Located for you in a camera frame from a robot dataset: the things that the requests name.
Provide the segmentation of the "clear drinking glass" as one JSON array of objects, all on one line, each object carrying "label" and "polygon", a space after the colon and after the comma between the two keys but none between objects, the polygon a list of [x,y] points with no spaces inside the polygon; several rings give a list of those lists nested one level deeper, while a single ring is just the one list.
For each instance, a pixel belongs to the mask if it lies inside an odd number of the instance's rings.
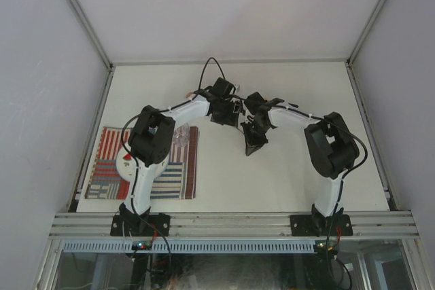
[{"label": "clear drinking glass", "polygon": [[190,126],[183,124],[173,132],[173,144],[178,147],[185,147],[190,142]]}]

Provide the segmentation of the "striped patchwork placemat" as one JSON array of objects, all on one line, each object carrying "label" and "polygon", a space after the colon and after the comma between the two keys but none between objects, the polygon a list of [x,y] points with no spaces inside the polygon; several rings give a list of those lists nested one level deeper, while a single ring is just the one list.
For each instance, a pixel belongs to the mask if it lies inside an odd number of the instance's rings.
[{"label": "striped patchwork placemat", "polygon": [[[130,130],[104,127],[91,169],[86,199],[125,200],[130,182],[116,170],[116,156],[124,149],[121,140],[127,140]],[[152,199],[191,200],[196,196],[196,161],[199,130],[190,127],[190,142],[185,147],[171,146],[169,155],[156,170]]]}]

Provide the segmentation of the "white watermelon pattern plate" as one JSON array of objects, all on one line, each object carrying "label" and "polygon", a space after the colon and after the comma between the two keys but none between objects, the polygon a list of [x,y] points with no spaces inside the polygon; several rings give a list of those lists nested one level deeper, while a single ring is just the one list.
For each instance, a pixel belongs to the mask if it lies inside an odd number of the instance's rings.
[{"label": "white watermelon pattern plate", "polygon": [[121,149],[116,156],[116,170],[125,181],[132,182],[135,179],[136,164],[132,156]]}]

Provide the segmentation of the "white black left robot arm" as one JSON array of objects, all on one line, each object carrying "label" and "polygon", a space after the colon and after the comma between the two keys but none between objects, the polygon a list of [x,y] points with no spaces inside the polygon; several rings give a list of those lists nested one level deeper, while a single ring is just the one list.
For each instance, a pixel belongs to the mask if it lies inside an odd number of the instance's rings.
[{"label": "white black left robot arm", "polygon": [[171,150],[176,128],[200,117],[209,116],[218,124],[237,126],[241,101],[233,102],[237,87],[220,77],[214,85],[194,91],[184,102],[167,109],[145,106],[134,116],[136,121],[127,142],[122,142],[136,167],[126,199],[120,205],[125,228],[133,235],[149,227],[150,196],[158,165]]}]

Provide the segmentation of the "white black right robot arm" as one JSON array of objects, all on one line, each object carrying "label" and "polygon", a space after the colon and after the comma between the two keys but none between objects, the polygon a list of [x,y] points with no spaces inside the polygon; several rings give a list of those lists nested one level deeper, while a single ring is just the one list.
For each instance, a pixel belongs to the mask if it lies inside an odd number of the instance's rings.
[{"label": "white black right robot arm", "polygon": [[340,209],[343,182],[360,155],[359,139],[351,134],[343,117],[332,112],[323,117],[305,113],[280,98],[270,101],[255,92],[240,98],[247,111],[241,123],[245,137],[245,155],[250,156],[268,143],[270,129],[294,128],[303,131],[311,163],[323,178],[318,197],[312,206],[313,229],[321,235],[336,227],[334,216]]}]

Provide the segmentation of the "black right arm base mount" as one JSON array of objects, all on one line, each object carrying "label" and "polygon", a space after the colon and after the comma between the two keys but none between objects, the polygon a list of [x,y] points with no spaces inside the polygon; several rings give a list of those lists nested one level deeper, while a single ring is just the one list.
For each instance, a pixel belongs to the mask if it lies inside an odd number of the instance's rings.
[{"label": "black right arm base mount", "polygon": [[290,227],[292,236],[297,237],[337,236],[338,231],[341,232],[341,236],[353,236],[350,216],[344,214],[327,218],[314,214],[290,215]]}]

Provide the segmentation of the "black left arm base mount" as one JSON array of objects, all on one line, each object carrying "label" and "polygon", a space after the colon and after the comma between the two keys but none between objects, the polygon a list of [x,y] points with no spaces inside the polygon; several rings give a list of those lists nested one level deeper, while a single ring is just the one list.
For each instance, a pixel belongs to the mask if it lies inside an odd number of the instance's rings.
[{"label": "black left arm base mount", "polygon": [[171,224],[169,215],[159,213],[138,218],[124,218],[115,215],[111,222],[110,236],[153,236],[154,234],[168,236]]}]

